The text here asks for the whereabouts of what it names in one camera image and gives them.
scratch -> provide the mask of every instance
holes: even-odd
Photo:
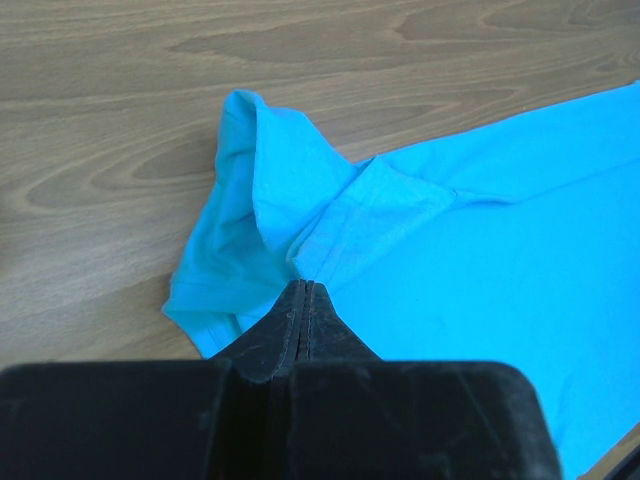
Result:
[[[244,357],[247,353],[249,353],[249,352],[251,352],[251,351],[253,351],[253,350],[257,349],[257,348],[264,347],[264,345],[265,345],[264,342],[260,342],[257,345],[252,345],[250,347],[247,347],[247,348],[244,349],[244,351],[240,355],[238,355],[238,358]]]
[[[387,405],[386,400],[381,397],[380,392],[377,392],[370,385],[370,381],[372,379],[371,373],[364,368],[358,368],[354,373],[356,384],[358,384],[368,394],[368,400],[370,400],[372,405],[380,411],[384,419],[387,421],[387,426],[396,430],[396,432],[401,436],[411,437],[413,432],[408,431],[407,428],[405,428],[405,426],[395,418],[395,415],[389,411],[389,406]]]
[[[476,398],[475,394],[473,393],[473,390],[469,386],[469,383],[467,383],[467,380],[464,378],[464,375],[459,371],[457,371],[456,376],[458,377],[458,380],[460,380],[460,384],[462,385],[462,388],[464,389],[465,393],[469,397],[469,400],[471,400],[471,404],[473,405],[475,411],[478,412],[478,415],[480,416],[480,420],[482,420],[482,423],[484,424],[485,428],[489,432],[489,435],[491,436],[494,443],[500,450],[502,457],[505,460],[508,459],[509,455],[507,454],[507,451],[505,450],[504,445],[502,445],[502,442],[500,441],[498,432],[496,432],[496,430],[491,425],[491,421],[489,420],[486,413],[484,412],[484,409],[482,408],[482,405],[480,405],[480,402],[478,402],[478,399]]]

wood grain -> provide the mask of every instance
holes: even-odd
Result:
[[[159,308],[233,88],[358,160],[638,78],[636,0],[5,0],[0,365],[196,356]]]

blue shirt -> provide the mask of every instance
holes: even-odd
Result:
[[[384,359],[520,369],[567,478],[640,420],[640,84],[357,165],[236,91],[216,172],[164,307],[203,356],[304,278]]]

